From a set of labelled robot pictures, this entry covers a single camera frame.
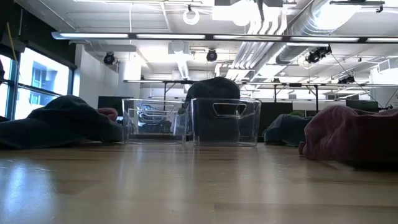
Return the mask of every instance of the spotlight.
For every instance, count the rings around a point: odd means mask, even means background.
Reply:
[[[208,62],[214,62],[217,60],[217,53],[215,49],[210,49],[207,53],[206,59]]]
[[[328,47],[319,47],[316,50],[311,51],[310,55],[305,58],[305,61],[308,63],[317,63],[330,53],[332,53],[330,45]]]
[[[104,63],[107,65],[113,65],[115,63],[114,52],[107,52],[104,58]]]
[[[274,78],[271,82],[272,83],[280,83],[280,80],[279,80],[279,78]]]
[[[349,84],[349,83],[354,83],[355,82],[355,78],[354,76],[348,76],[345,78],[339,78],[337,84]]]

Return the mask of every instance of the clear plastic bin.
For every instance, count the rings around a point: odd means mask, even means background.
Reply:
[[[190,104],[196,146],[257,146],[261,102],[195,98]]]
[[[181,101],[123,99],[125,144],[185,144],[187,111]]]

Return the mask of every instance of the red fabric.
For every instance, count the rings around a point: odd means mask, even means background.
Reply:
[[[368,113],[330,106],[305,127],[300,153],[315,160],[398,161],[398,109]]]
[[[98,108],[97,112],[107,116],[111,121],[116,121],[118,118],[118,111],[113,108]]]

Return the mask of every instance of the exposed ductwork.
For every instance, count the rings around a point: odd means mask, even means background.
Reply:
[[[285,11],[278,7],[264,6],[264,12],[267,15],[265,21],[261,21],[258,16],[253,19],[250,23],[248,34],[282,34],[287,27]],[[243,42],[231,67],[235,69],[252,69],[270,46],[271,44],[267,42]],[[248,73],[242,74],[237,76],[236,81]]]
[[[331,0],[315,0],[286,31],[287,35],[330,35],[345,24],[358,6],[331,5]],[[281,72],[286,66],[305,54],[307,46],[291,46],[284,43],[273,44],[267,55],[256,66],[256,79],[270,78]]]
[[[177,56],[178,70],[181,74],[181,79],[187,80],[189,78],[189,71],[187,65],[187,58],[185,56],[184,50],[186,45],[182,40],[175,40],[171,43],[171,48],[174,54]]]

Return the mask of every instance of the dark gray blanket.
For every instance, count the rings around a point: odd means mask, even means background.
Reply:
[[[118,142],[122,127],[76,96],[60,96],[26,119],[0,123],[0,149],[37,149],[82,140]]]
[[[281,114],[264,131],[264,142],[289,144],[298,147],[300,142],[305,141],[304,128],[312,118]]]

